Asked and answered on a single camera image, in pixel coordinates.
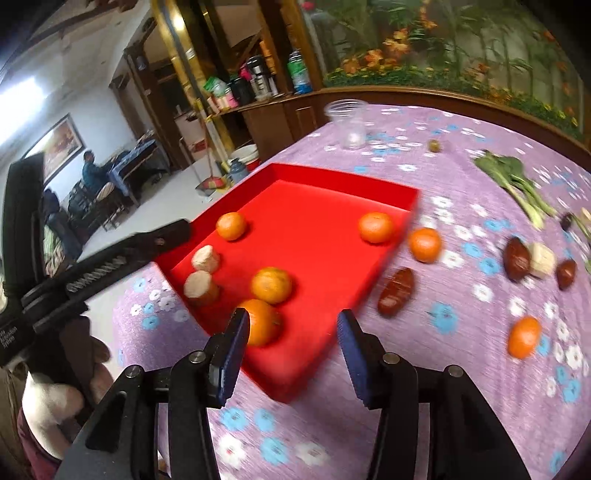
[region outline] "red tray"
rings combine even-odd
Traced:
[[[404,238],[417,198],[418,190],[384,180],[271,163],[198,216],[191,240],[157,263],[181,294],[194,271],[194,252],[209,244],[220,254],[213,274],[220,299],[201,308],[187,304],[210,335],[224,330],[236,305],[253,298],[250,283],[258,270],[277,267],[292,276],[294,292],[277,306],[284,320],[281,336],[266,347],[247,348],[242,363],[269,397],[287,403],[332,345],[338,313],[358,303]],[[215,231],[216,221],[234,211],[244,215],[249,229],[226,242]],[[397,227],[386,245],[370,245],[359,236],[359,218],[374,211],[388,213]]]

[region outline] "blue gripper pad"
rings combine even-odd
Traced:
[[[234,393],[250,331],[248,312],[236,309],[210,364],[210,381],[217,384],[216,399],[221,406]]]
[[[370,410],[382,408],[389,381],[381,367],[385,350],[378,337],[364,333],[348,309],[339,313],[336,332],[357,398]]]

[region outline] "man sitting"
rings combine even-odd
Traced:
[[[84,167],[82,167],[82,180],[84,181],[85,187],[90,191],[93,197],[96,197],[101,189],[107,184],[109,178],[107,173],[109,172],[110,165],[104,165],[98,167],[95,165],[95,154],[92,150],[86,150],[84,152]]]

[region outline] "aquarium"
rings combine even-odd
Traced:
[[[516,0],[301,1],[324,85],[464,93],[582,138],[583,83]]]

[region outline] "bottle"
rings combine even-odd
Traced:
[[[246,169],[244,164],[237,158],[234,158],[230,162],[230,172],[228,172],[228,176],[232,179],[232,183],[234,185],[248,177],[248,173],[249,171]]]
[[[289,70],[291,80],[294,82],[296,93],[309,93],[312,91],[308,69],[298,49],[290,53],[287,59],[287,70]]]

